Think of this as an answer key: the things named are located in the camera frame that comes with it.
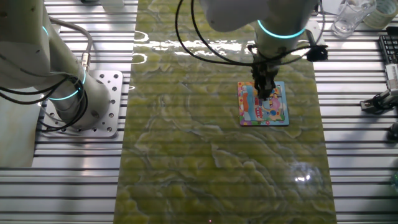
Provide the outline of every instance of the slotted metal table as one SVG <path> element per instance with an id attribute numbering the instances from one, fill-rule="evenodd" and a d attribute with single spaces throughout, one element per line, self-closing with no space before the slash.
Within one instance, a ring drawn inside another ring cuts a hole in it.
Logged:
<path id="1" fill-rule="evenodd" d="M 33 166 L 0 169 L 0 223 L 112 223 L 123 143 L 124 119 L 134 45 L 137 0 L 122 12 L 106 13 L 99 3 L 46 0 L 49 14 L 90 31 L 92 70 L 119 70 L 123 100 L 116 141 L 70 144 L 38 138 Z M 322 18 L 314 17 L 318 22 Z M 361 24 L 346 40 L 324 37 L 330 59 L 314 63 L 338 223 L 398 223 L 398 193 L 389 183 L 398 171 L 398 147 L 386 129 L 398 114 L 361 112 L 359 101 L 386 90 L 377 39 L 384 31 Z M 398 25 L 398 19 L 391 23 Z M 86 38 L 62 27 L 62 39 L 80 58 Z"/>

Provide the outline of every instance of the metal bracket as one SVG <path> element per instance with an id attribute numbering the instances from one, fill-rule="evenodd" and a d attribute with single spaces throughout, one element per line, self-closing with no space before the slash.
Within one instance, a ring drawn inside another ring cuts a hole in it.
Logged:
<path id="1" fill-rule="evenodd" d="M 118 119 L 121 103 L 123 74 L 119 71 L 90 71 L 90 75 L 100 80 L 108 88 L 111 94 L 111 101 L 109 102 L 109 109 L 106 114 L 89 130 L 80 131 L 73 127 L 66 130 L 56 131 L 53 133 L 43 133 L 47 138 L 79 138 L 79 139 L 97 139 L 97 138 L 113 138 L 118 131 Z M 55 110 L 54 105 L 48 101 L 46 112 L 52 115 L 55 119 L 60 119 Z M 63 126 L 65 123 L 58 122 L 48 116 L 44 117 L 44 123 L 51 126 Z"/>

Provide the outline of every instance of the cyan light ring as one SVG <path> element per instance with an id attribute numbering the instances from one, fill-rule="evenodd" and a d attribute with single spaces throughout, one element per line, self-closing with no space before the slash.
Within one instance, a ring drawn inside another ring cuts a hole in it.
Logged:
<path id="1" fill-rule="evenodd" d="M 300 32 L 298 32 L 298 33 L 296 33 L 296 34 L 293 34 L 293 35 L 277 35 L 277 34 L 274 34 L 274 33 L 270 32 L 269 30 L 267 30 L 267 29 L 261 24 L 261 21 L 260 21 L 260 20 L 258 20 L 258 23 L 259 23 L 259 26 L 261 27 L 261 29 L 262 29 L 266 34 L 270 35 L 271 37 L 276 37 L 276 38 L 280 38 L 280 39 L 291 39 L 291 38 L 294 38 L 294 37 L 298 37 L 298 36 L 302 35 L 302 34 L 304 33 L 304 31 L 305 31 L 305 27 L 304 27 L 304 29 L 302 29 Z"/>

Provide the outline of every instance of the mounting plate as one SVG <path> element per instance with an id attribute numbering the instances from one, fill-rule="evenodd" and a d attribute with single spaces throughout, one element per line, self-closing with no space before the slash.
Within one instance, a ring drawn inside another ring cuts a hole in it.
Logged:
<path id="1" fill-rule="evenodd" d="M 118 119 L 119 109 L 123 87 L 123 74 L 119 71 L 102 71 L 95 70 L 90 71 L 90 75 L 100 80 L 108 88 L 111 94 L 111 100 L 109 102 L 109 109 L 105 115 L 93 127 L 89 130 L 78 131 L 73 127 L 69 127 L 63 131 L 56 131 L 52 133 L 42 133 L 47 138 L 79 138 L 79 139 L 97 139 L 97 138 L 113 138 L 116 136 L 118 131 Z M 48 114 L 51 114 L 53 118 L 60 119 L 55 110 L 54 105 L 51 101 L 47 101 L 47 107 L 45 108 Z M 63 126 L 65 123 L 58 122 L 47 115 L 44 116 L 44 123 L 51 126 Z"/>

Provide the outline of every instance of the keyboard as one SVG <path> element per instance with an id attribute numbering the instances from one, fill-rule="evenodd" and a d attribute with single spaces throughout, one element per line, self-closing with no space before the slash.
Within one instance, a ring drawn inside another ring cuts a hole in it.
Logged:
<path id="1" fill-rule="evenodd" d="M 398 62 L 398 35 L 382 35 L 379 38 L 379 45 L 382 51 L 383 60 L 386 65 Z"/>

